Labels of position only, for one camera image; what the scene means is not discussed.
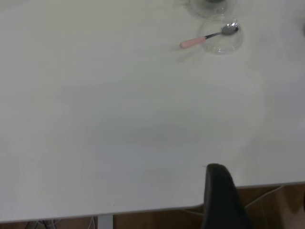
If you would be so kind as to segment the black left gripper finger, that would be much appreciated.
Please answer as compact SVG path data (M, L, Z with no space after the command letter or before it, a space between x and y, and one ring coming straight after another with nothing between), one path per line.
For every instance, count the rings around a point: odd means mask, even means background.
M206 167L203 229L252 229L228 169L221 164Z

